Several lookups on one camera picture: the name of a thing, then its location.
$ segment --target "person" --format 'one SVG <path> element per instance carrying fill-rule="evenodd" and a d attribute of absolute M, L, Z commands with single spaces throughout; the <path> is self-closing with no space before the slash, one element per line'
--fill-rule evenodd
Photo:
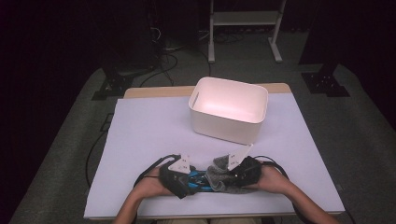
<path fill-rule="evenodd" d="M 158 176 L 159 167 L 154 168 L 148 175 Z M 262 166 L 262 175 L 256 184 L 247 186 L 247 188 L 265 190 L 270 193 L 285 195 L 298 208 L 303 216 L 308 220 L 318 224 L 339 223 L 337 219 L 326 213 L 316 203 L 314 203 L 302 190 L 283 176 L 276 168 L 272 166 Z M 143 178 L 129 193 L 120 211 L 118 212 L 113 224 L 131 224 L 136 215 L 137 209 L 141 202 L 150 197 L 160 195 L 171 195 L 172 193 L 166 189 L 159 178 L 145 177 Z M 210 220 L 210 223 L 260 223 L 254 218 L 245 218 L 225 220 Z M 194 220 L 164 220 L 158 223 L 207 223 L 206 219 Z"/>

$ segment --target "hand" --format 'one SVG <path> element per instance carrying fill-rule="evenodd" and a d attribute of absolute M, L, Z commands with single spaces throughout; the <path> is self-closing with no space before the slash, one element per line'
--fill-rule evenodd
<path fill-rule="evenodd" d="M 262 166 L 262 175 L 256 184 L 247 188 L 262 189 L 271 193 L 285 194 L 293 184 L 283 176 L 275 167 Z"/>
<path fill-rule="evenodd" d="M 140 180 L 139 183 L 134 187 L 133 192 L 139 197 L 149 198 L 160 195 L 173 195 L 171 191 L 166 189 L 161 183 L 159 176 L 160 167 L 152 169 L 146 177 Z"/>

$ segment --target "white shelf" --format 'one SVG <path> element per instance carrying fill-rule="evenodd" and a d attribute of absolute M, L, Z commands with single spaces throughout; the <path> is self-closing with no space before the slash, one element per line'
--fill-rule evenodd
<path fill-rule="evenodd" d="M 278 11 L 215 12 L 213 25 L 275 25 Z"/>

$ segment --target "forearm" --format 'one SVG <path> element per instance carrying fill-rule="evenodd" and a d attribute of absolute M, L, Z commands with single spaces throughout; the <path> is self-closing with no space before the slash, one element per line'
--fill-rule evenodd
<path fill-rule="evenodd" d="M 137 208 L 142 201 L 143 197 L 140 197 L 135 192 L 131 191 L 114 219 L 113 224 L 131 224 L 137 213 Z"/>
<path fill-rule="evenodd" d="M 291 200 L 298 210 L 310 221 L 314 223 L 339 223 L 334 217 L 326 213 L 316 203 L 314 203 L 304 192 L 294 184 L 286 190 L 285 196 Z"/>

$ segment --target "white tag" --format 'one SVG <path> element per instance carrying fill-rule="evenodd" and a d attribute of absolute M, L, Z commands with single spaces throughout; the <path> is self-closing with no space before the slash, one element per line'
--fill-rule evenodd
<path fill-rule="evenodd" d="M 243 148 L 236 150 L 233 153 L 230 153 L 230 155 L 228 156 L 228 170 L 231 171 L 239 164 L 241 164 L 241 162 L 247 157 L 252 147 L 253 144 L 246 145 Z"/>
<path fill-rule="evenodd" d="M 189 174 L 191 172 L 189 156 L 182 155 L 181 158 L 172 165 L 170 165 L 168 169 L 186 175 Z"/>

